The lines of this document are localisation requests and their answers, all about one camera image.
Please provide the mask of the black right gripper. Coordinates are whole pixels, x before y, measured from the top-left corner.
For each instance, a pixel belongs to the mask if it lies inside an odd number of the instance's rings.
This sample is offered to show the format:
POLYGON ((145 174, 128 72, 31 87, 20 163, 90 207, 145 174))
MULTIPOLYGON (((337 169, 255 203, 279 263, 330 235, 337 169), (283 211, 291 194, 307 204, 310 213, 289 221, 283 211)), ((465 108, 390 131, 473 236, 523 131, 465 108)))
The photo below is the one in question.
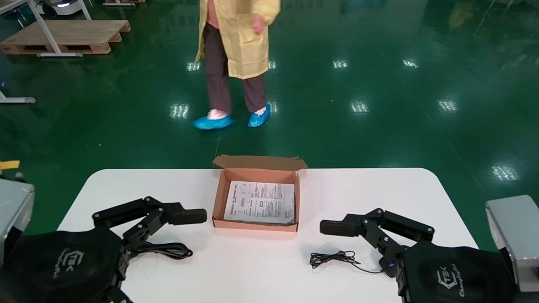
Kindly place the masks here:
POLYGON ((404 303, 510 303, 515 293, 512 275, 496 252, 418 243, 398 265, 404 303))

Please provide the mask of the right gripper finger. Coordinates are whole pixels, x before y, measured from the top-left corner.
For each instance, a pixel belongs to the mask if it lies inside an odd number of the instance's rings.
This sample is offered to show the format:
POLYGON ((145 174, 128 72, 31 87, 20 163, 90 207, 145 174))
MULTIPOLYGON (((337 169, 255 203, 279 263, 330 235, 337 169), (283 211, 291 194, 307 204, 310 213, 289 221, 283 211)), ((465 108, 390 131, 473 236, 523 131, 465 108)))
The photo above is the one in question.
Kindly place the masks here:
POLYGON ((379 273, 386 274, 389 278, 395 278, 397 265, 409 247, 397 243, 387 235, 387 231, 417 243, 422 240, 430 243, 435 233, 435 229, 431 226, 381 208, 365 215, 347 214, 341 221, 325 219, 320 222, 322 234, 364 238, 382 255, 379 260, 381 267, 379 273))

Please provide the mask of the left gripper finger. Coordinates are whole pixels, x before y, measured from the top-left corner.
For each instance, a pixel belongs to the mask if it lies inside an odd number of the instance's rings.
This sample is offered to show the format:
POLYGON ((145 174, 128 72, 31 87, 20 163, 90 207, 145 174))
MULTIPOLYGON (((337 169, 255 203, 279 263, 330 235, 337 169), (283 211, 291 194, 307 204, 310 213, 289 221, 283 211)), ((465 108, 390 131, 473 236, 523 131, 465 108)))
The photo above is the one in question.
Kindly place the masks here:
POLYGON ((205 209, 185 209, 181 203, 163 203, 153 197, 140 198, 94 213, 93 223, 111 229, 127 222, 141 222, 124 232, 123 247, 130 254, 191 254, 182 243, 153 244, 148 241, 160 228, 169 224, 185 226, 207 221, 205 209))

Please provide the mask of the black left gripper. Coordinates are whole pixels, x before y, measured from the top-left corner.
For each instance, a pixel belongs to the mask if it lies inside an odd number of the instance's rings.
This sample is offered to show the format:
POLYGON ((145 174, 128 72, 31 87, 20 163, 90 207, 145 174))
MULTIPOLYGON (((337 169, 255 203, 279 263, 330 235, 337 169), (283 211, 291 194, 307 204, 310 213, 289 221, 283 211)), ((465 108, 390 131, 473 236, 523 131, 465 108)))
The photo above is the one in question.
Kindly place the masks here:
POLYGON ((21 236, 1 266, 2 303, 131 303, 127 251, 107 228, 21 236))

